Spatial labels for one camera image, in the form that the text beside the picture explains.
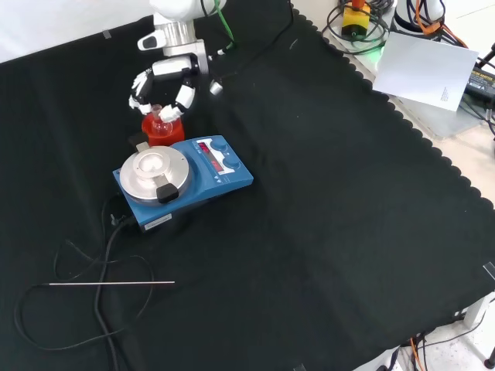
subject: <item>label sticker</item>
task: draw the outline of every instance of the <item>label sticker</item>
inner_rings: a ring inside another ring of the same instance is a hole
[[[151,228],[155,226],[159,226],[164,222],[168,222],[171,219],[172,219],[172,214],[167,214],[165,216],[162,216],[161,218],[154,220],[151,223],[145,224],[145,230],[150,230]]]

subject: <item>red led display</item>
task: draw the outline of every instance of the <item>red led display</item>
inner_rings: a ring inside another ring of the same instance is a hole
[[[217,161],[212,161],[211,163],[217,172],[222,172],[224,170]]]
[[[200,148],[203,150],[204,153],[210,153],[210,149],[203,142],[199,143],[199,145],[200,145]]]

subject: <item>black cable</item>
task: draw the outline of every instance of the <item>black cable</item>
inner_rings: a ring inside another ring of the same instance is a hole
[[[101,268],[101,272],[100,272],[100,280],[98,281],[99,283],[102,283],[107,276],[108,258],[110,257],[110,251],[112,248],[112,243],[114,242],[114,238],[127,224],[128,223],[124,221],[119,226],[117,226],[115,231],[111,234],[110,240],[108,241],[107,244],[107,249],[105,251],[103,267]],[[117,351],[115,350],[114,340],[108,335],[110,334],[111,331],[108,329],[108,325],[103,319],[103,316],[101,315],[101,311],[100,311],[101,289],[102,289],[101,286],[98,286],[96,289],[96,294],[94,295],[93,312],[98,321],[98,324],[100,325],[101,331],[104,333],[104,335],[107,336],[106,341],[108,344],[108,348],[110,349],[111,359],[114,366],[113,370],[118,371],[120,367],[118,365]]]
[[[428,371],[428,364],[426,363],[426,336],[423,338],[423,359],[425,360],[425,371]]]
[[[72,282],[76,280],[77,278],[81,277],[82,275],[86,274],[89,270],[91,270],[96,264],[101,264],[100,259],[104,254],[104,248],[107,243],[106,238],[107,238],[107,227],[105,223],[105,213],[108,207],[108,203],[112,199],[115,199],[117,197],[120,197],[121,193],[117,193],[116,195],[113,195],[112,197],[106,199],[103,202],[103,205],[101,207],[101,212],[100,212],[100,223],[101,223],[101,236],[102,236],[102,241],[101,241],[101,252],[96,258],[89,257],[86,255],[79,247],[77,247],[72,241],[70,240],[65,240],[63,245],[60,245],[59,248],[56,250],[55,257],[53,258],[53,275],[59,282]],[[60,258],[60,250],[62,250],[62,246],[66,247],[72,247],[76,252],[78,252],[79,255],[82,256],[85,260],[89,261],[89,265],[85,267],[80,273],[75,274],[69,278],[62,278],[58,274],[58,265],[59,265],[59,258]]]
[[[115,231],[111,235],[110,240],[108,241],[107,250],[110,250],[111,245],[113,244],[115,238],[117,237],[117,235],[121,231],[121,229],[125,225],[127,225],[128,223],[130,223],[130,222],[131,222],[130,219],[129,220],[126,220],[124,222],[121,222],[121,224],[115,229]],[[125,259],[139,259],[148,268],[149,277],[150,277],[149,280],[151,282],[153,282],[155,280],[155,275],[153,273],[153,269],[151,267],[151,264],[144,257],[141,257],[139,255],[132,255],[132,256],[127,257]],[[120,263],[123,260],[124,259],[114,260],[114,262],[115,263]],[[149,302],[151,300],[152,293],[153,293],[153,286],[151,285],[151,287],[149,289],[148,297],[146,298],[146,301],[143,304],[142,308],[139,310],[138,314],[134,317],[134,319],[132,319],[131,321],[127,322],[125,325],[123,325],[122,327],[120,327],[118,330],[109,332],[107,334],[103,334],[103,335],[99,335],[99,336],[94,336],[93,338],[84,340],[82,342],[78,342],[77,344],[67,345],[67,346],[58,347],[58,348],[49,348],[47,346],[40,345],[31,336],[28,335],[26,329],[24,328],[24,324],[23,324],[23,320],[22,320],[22,308],[23,308],[24,304],[26,303],[26,299],[28,298],[29,294],[31,294],[31,292],[33,292],[34,290],[39,289],[39,288],[50,288],[50,286],[49,286],[49,284],[36,284],[36,285],[33,285],[30,288],[28,288],[26,291],[24,291],[24,293],[22,293],[22,295],[20,296],[19,300],[15,303],[15,308],[14,308],[14,324],[15,324],[15,328],[17,329],[17,332],[19,333],[19,335],[24,340],[26,340],[29,344],[33,345],[37,349],[40,349],[40,350],[43,350],[43,351],[47,351],[47,352],[59,352],[59,351],[63,351],[63,350],[69,350],[69,349],[79,348],[82,345],[87,345],[87,344],[91,344],[93,342],[104,340],[104,339],[110,338],[110,337],[112,337],[114,335],[117,335],[117,334],[119,334],[119,333],[127,330],[131,325],[133,325],[136,321],[138,321],[141,318],[142,314],[144,313],[144,311],[146,310],[146,308],[149,305]]]
[[[451,339],[448,339],[448,340],[443,340],[441,342],[432,342],[432,343],[430,343],[428,345],[424,345],[424,346],[420,347],[420,349],[428,348],[429,346],[434,346],[434,345],[438,345],[438,344],[445,344],[446,342],[453,342],[454,340],[456,340],[458,338],[462,338],[463,336],[468,335],[471,332],[476,331],[481,326],[481,324],[483,323],[483,320],[485,319],[485,315],[486,315],[486,312],[483,315],[483,317],[481,318],[480,323],[475,328],[473,328],[472,330],[469,330],[468,332],[464,332],[463,334],[457,335],[456,337],[451,338]]]
[[[367,16],[370,17],[370,22],[374,24],[374,27],[372,28],[372,30],[366,34],[365,36],[361,37],[361,38],[356,38],[356,37],[346,37],[346,36],[342,36],[342,35],[339,35],[337,32],[335,32],[332,28],[332,24],[335,22],[335,20],[337,18],[339,18],[345,11],[345,9],[348,8],[348,9],[352,9],[354,10],[355,12],[361,12]],[[367,48],[367,49],[362,49],[362,50],[357,50],[355,52],[350,52],[350,51],[347,51],[347,50],[340,50],[341,53],[344,53],[344,54],[349,54],[349,55],[352,55],[352,56],[357,56],[357,55],[360,55],[360,54],[365,54],[365,53],[369,53],[369,52],[372,52],[374,50],[377,50],[377,49],[380,49],[381,47],[383,47],[386,43],[386,39],[385,39],[385,36],[390,32],[390,29],[387,25],[387,23],[383,20],[383,12],[378,9],[378,8],[375,8],[375,14],[372,14],[373,11],[371,12],[367,12],[363,9],[356,9],[354,8],[353,6],[350,6],[348,4],[343,4],[343,3],[340,3],[338,6],[336,6],[335,8],[332,9],[332,11],[330,11],[330,13],[328,14],[328,16],[326,17],[326,26],[323,28],[322,30],[322,37],[323,37],[323,33],[326,31],[326,30],[329,30],[337,39],[341,39],[341,40],[344,40],[344,41],[347,41],[349,43],[354,43],[354,42],[359,42],[359,43],[376,43],[376,42],[380,42],[378,45],[376,46],[372,46],[371,48]],[[374,31],[379,28],[381,29],[381,34],[379,36],[376,36],[374,37],[373,39],[370,39],[370,36],[374,33]]]
[[[479,58],[478,57],[478,60],[482,61],[483,63],[485,63],[487,66],[490,66],[492,68],[495,68],[495,65],[493,65],[492,63],[488,62],[487,60],[484,60],[483,58]]]
[[[208,13],[207,7],[204,5],[204,0],[200,0],[200,3],[201,3],[201,10],[203,10],[204,18],[208,19],[209,17],[211,17],[215,13],[215,11],[216,11],[215,7],[213,7],[211,12]],[[232,43],[234,46],[237,45],[237,43],[228,34],[226,34],[224,31],[220,31],[219,29],[216,29],[216,28],[213,28],[213,30],[215,31],[215,33],[222,35],[224,38],[227,38],[228,41],[230,43]]]
[[[284,28],[273,38],[271,42],[269,42],[266,46],[261,48],[258,52],[256,52],[247,62],[242,63],[234,72],[227,73],[221,77],[219,77],[220,81],[225,81],[226,79],[229,79],[231,77],[237,76],[240,72],[248,68],[253,62],[255,62],[260,56],[265,54],[270,48],[273,47],[274,44],[277,43],[277,41],[282,37],[282,35],[287,32],[288,29],[292,27],[294,24],[294,12],[292,11],[292,2],[291,0],[287,1],[288,8],[290,11],[290,20],[288,21],[288,24],[284,26]]]
[[[461,100],[464,104],[466,104],[467,107],[469,107],[471,109],[471,111],[473,111],[476,116],[478,116],[480,118],[480,120],[483,120],[485,121],[486,123],[488,123],[488,127],[490,128],[493,136],[495,137],[495,128],[493,128],[493,126],[495,125],[493,122],[491,122],[491,120],[487,120],[486,117],[484,117],[480,112],[477,111],[477,109],[475,107],[473,107],[473,105],[467,101],[466,98],[462,98]]]
[[[395,352],[392,353],[390,365],[388,368],[385,369],[386,371],[392,371],[394,369],[398,356],[399,356],[399,349],[397,349]]]

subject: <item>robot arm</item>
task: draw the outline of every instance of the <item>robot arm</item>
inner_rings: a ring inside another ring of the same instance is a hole
[[[155,10],[153,23],[155,31],[138,41],[141,51],[162,49],[165,55],[140,73],[134,80],[129,97],[129,106],[142,114],[151,112],[152,105],[146,95],[152,88],[153,80],[183,78],[174,104],[164,107],[160,118],[173,122],[181,117],[192,105],[196,89],[191,76],[196,73],[208,74],[208,58],[204,41],[196,38],[194,19],[212,15],[217,6],[222,9],[227,0],[151,0]]]

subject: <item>thin metal rod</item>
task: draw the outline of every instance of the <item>thin metal rod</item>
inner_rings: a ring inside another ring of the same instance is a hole
[[[148,285],[148,284],[175,284],[175,281],[153,281],[153,282],[75,282],[54,283],[49,286],[111,286],[111,285]]]

